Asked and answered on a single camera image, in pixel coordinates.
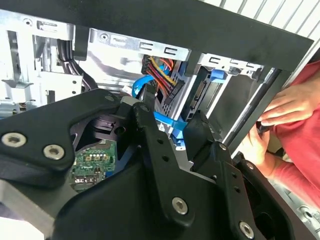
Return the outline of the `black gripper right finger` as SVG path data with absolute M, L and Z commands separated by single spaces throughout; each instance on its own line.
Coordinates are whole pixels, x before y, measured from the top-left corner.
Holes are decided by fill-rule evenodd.
M 210 204 L 213 226 L 224 240 L 292 240 L 294 229 L 285 207 L 257 168 L 233 164 L 229 150 L 216 141 L 206 116 L 198 111 L 183 130 L 191 171 L 216 187 Z

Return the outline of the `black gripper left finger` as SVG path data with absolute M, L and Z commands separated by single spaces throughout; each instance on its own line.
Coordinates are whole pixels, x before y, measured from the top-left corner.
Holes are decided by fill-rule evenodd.
M 154 94 L 147 85 L 141 99 L 128 106 L 111 92 L 97 88 L 5 118 L 0 122 L 0 177 L 42 188 L 61 186 L 77 151 L 107 138 L 102 120 L 123 157 L 137 113 L 154 117 Z

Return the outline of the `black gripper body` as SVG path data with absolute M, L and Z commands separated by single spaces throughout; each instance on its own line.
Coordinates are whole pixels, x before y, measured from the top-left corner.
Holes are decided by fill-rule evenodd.
M 72 198 L 54 240 L 223 240 L 214 224 L 213 180 L 182 170 L 151 114 L 129 127 L 123 170 Z

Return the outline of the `person's left hand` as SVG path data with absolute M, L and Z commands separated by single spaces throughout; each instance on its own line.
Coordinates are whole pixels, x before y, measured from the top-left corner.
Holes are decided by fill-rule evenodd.
M 270 132 L 258 133 L 254 125 L 240 144 L 240 152 L 247 161 L 254 164 L 267 178 L 270 178 L 275 168 L 275 157 L 267 152 Z

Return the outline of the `person's right hand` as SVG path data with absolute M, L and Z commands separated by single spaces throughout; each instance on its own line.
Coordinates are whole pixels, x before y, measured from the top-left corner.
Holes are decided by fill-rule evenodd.
M 319 104 L 318 86 L 291 86 L 275 96 L 258 121 L 263 126 L 274 126 L 305 120 L 313 114 Z

